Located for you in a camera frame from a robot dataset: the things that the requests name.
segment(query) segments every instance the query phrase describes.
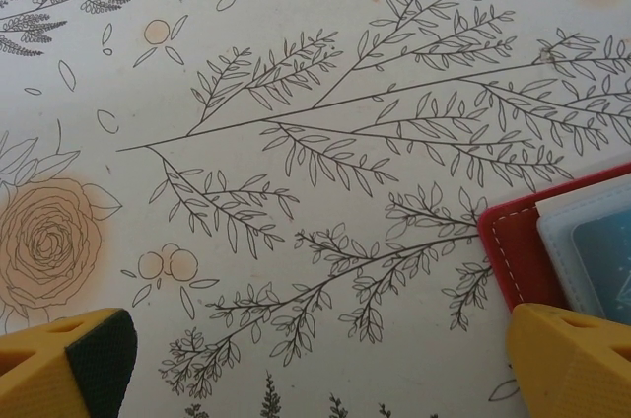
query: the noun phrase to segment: white stitching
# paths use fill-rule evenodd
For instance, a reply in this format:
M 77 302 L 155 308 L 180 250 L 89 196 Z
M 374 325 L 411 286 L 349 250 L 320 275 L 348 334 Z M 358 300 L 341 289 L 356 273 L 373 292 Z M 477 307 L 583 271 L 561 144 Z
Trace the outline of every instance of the white stitching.
M 504 260 L 504 263 L 506 264 L 506 267 L 509 270 L 509 275 L 511 276 L 511 279 L 513 280 L 513 285 L 515 285 L 515 289 L 517 290 L 517 294 L 520 297 L 520 300 L 522 300 L 522 303 L 524 303 L 526 300 L 524 300 L 524 297 L 522 296 L 522 291 L 520 290 L 520 286 L 517 284 L 517 280 L 515 280 L 515 276 L 513 275 L 513 270 L 511 270 L 511 264 L 509 263 L 509 259 L 506 257 L 506 253 L 504 252 L 504 249 L 502 248 L 502 243 L 500 242 L 500 239 L 497 236 L 497 229 L 495 229 L 495 225 L 499 223 L 500 221 L 502 221 L 503 219 L 510 218 L 511 216 L 517 216 L 518 214 L 522 214 L 527 211 L 532 211 L 533 209 L 536 209 L 536 206 L 531 206 L 521 211 L 515 211 L 513 213 L 506 214 L 502 216 L 501 218 L 496 219 L 491 224 L 493 237 L 495 238 L 495 242 L 497 243 L 497 246 L 500 248 L 500 252 L 502 252 L 502 259 Z

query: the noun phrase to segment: coloring book page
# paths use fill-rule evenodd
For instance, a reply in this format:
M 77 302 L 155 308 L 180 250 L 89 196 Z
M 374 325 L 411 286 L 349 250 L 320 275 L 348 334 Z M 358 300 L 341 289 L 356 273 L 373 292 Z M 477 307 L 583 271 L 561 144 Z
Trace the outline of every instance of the coloring book page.
M 526 418 L 478 238 L 622 160 L 628 0 L 0 0 L 0 330 L 122 417 Z

